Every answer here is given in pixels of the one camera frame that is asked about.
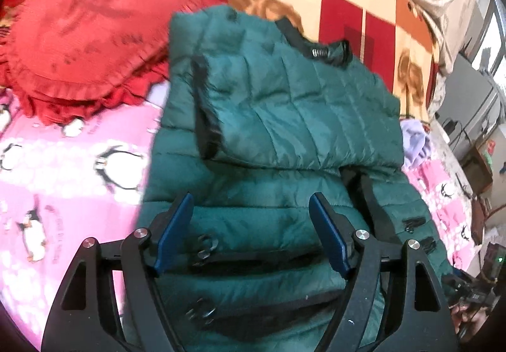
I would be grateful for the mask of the red ruffled pillow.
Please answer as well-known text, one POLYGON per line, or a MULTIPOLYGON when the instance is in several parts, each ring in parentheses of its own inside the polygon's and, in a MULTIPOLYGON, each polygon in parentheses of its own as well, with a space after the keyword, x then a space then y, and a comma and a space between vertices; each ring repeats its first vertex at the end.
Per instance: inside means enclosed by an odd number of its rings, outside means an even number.
POLYGON ((1 85, 45 125, 141 104, 168 76, 169 23, 226 0, 27 0, 1 45, 1 85))

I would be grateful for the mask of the lavender fleece garment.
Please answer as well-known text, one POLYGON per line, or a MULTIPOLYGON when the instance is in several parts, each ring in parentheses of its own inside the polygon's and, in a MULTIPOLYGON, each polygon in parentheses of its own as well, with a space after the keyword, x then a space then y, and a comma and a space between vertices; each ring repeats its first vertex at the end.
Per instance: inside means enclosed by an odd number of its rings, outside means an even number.
POLYGON ((424 125, 417 119, 405 119, 400 122, 404 151, 403 167, 410 170, 421 166, 431 158, 431 139, 424 125))

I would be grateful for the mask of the pink penguin bedsheet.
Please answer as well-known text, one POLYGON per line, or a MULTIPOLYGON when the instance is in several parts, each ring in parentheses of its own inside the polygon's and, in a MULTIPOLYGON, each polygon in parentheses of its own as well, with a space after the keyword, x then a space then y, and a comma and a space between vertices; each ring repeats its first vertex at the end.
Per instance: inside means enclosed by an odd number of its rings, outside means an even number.
POLYGON ((163 82, 140 105, 47 126, 2 90, 1 301, 32 345, 82 241, 135 225, 168 92, 163 82))

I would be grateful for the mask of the green puffer jacket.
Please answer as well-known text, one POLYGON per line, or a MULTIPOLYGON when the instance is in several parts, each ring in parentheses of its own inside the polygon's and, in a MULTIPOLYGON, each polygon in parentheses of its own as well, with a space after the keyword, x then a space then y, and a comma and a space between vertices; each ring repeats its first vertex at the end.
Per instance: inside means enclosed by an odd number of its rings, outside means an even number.
POLYGON ((137 223, 193 196, 176 264, 157 279, 186 350, 317 347, 346 282, 311 223, 315 193, 378 240, 417 240, 436 275, 451 273, 401 169, 399 100, 347 41, 214 6, 172 16, 169 67, 137 223))

